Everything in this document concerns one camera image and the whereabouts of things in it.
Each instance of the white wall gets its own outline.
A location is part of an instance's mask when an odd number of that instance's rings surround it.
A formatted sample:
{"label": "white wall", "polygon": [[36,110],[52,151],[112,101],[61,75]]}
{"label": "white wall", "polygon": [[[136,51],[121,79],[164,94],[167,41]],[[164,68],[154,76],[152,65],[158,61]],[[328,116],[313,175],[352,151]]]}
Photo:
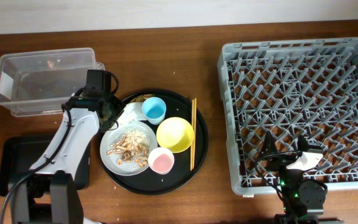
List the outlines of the white wall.
{"label": "white wall", "polygon": [[0,0],[0,34],[358,19],[358,0]]}

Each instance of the wooden chopstick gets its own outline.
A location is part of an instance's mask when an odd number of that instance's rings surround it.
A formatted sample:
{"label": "wooden chopstick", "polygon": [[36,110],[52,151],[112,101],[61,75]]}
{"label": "wooden chopstick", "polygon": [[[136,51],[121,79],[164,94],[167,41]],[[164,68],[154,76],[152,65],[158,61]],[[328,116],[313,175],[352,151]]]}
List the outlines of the wooden chopstick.
{"label": "wooden chopstick", "polygon": [[193,160],[191,162],[191,170],[194,169],[195,157],[196,157],[196,127],[197,127],[197,98],[194,99],[194,119],[193,119],[193,131],[194,131],[194,140],[193,140]]}
{"label": "wooden chopstick", "polygon": [[[191,100],[191,127],[194,130],[194,100]],[[190,146],[190,171],[193,170],[193,150],[194,150],[194,141]]]}

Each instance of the round black tray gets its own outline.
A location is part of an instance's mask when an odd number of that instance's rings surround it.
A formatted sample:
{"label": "round black tray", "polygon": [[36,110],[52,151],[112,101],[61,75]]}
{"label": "round black tray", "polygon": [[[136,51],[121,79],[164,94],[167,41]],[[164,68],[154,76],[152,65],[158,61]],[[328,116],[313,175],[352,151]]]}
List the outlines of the round black tray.
{"label": "round black tray", "polygon": [[[191,123],[191,101],[172,91],[144,90],[127,97],[123,102],[129,103],[133,98],[143,94],[154,94],[154,96],[161,98],[165,102],[167,105],[165,119],[180,117]],[[157,131],[157,125],[152,125],[148,121],[144,122],[149,125],[154,132]],[[174,153],[175,163],[172,170],[166,175],[160,175],[151,169],[147,169],[137,175],[128,177],[121,176],[111,172],[102,162],[101,164],[112,180],[121,187],[137,194],[160,195],[185,185],[200,169],[207,151],[208,130],[203,115],[197,111],[196,154],[195,168],[193,171],[190,171],[190,149],[181,153]]]}

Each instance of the light blue cup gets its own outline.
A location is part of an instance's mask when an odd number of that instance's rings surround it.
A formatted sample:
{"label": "light blue cup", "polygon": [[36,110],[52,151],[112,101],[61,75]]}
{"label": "light blue cup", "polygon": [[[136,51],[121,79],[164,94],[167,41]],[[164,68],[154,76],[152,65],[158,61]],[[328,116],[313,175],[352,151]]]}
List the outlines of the light blue cup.
{"label": "light blue cup", "polygon": [[142,112],[147,120],[154,125],[160,124],[165,118],[167,106],[165,102],[158,97],[151,97],[144,101]]}

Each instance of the dish rack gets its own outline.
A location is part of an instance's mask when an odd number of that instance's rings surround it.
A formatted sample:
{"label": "dish rack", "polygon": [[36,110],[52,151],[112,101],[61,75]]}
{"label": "dish rack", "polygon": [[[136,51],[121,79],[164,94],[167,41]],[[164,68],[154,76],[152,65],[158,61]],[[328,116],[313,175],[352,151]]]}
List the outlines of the dish rack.
{"label": "dish rack", "polygon": [[254,164],[267,131],[279,151],[295,150],[299,135],[323,148],[306,178],[358,189],[358,38],[226,44],[218,73],[234,193],[275,193]]}

